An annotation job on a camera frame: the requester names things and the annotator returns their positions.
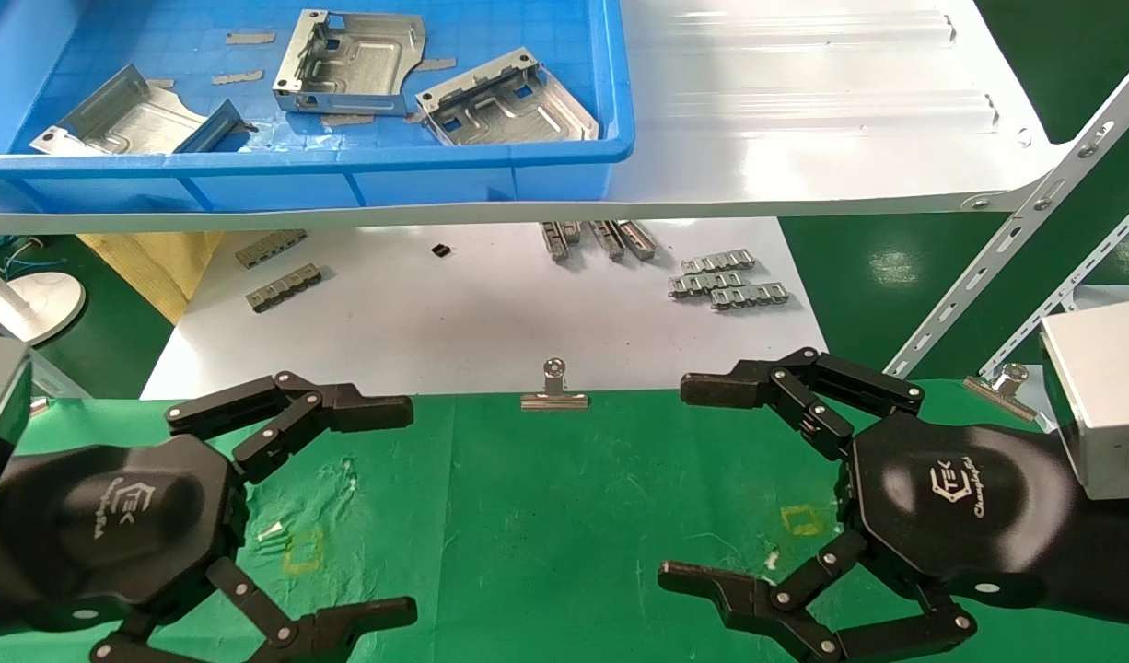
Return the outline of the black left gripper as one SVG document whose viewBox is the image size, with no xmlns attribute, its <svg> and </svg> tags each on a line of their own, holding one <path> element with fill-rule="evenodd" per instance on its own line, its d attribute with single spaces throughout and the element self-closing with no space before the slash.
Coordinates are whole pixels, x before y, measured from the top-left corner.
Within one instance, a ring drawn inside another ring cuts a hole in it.
<svg viewBox="0 0 1129 663">
<path fill-rule="evenodd" d="M 193 662 L 148 638 L 218 590 L 264 636 L 250 662 L 345 662 L 364 634 L 414 623 L 415 600 L 287 618 L 231 561 L 250 520 L 240 478 L 262 482 L 325 431 L 390 431 L 413 419 L 409 396 L 281 372 L 172 405 L 166 424 L 180 436 L 159 445 L 14 457 L 0 480 L 0 636 L 123 620 L 91 662 Z M 259 429 L 231 463 L 203 442 L 248 425 Z"/>
</svg>

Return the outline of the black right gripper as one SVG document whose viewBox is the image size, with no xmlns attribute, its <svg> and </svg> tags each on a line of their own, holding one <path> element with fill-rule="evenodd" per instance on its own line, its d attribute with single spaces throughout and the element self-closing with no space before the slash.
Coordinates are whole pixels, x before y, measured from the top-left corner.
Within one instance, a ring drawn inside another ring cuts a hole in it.
<svg viewBox="0 0 1129 663">
<path fill-rule="evenodd" d="M 854 425 L 824 398 L 885 419 L 854 440 Z M 688 373 L 680 399 L 770 407 L 822 457 L 847 457 L 848 517 L 870 536 L 873 570 L 911 591 L 922 610 L 839 631 L 809 612 L 867 558 L 867 536 L 856 531 L 778 584 L 662 562 L 658 586 L 711 600 L 725 628 L 770 638 L 797 662 L 898 662 L 955 649 L 977 633 L 948 593 L 1129 623 L 1129 499 L 1089 499 L 1052 436 L 927 424 L 914 418 L 924 389 L 811 347 L 774 361 L 739 360 L 727 374 Z"/>
</svg>

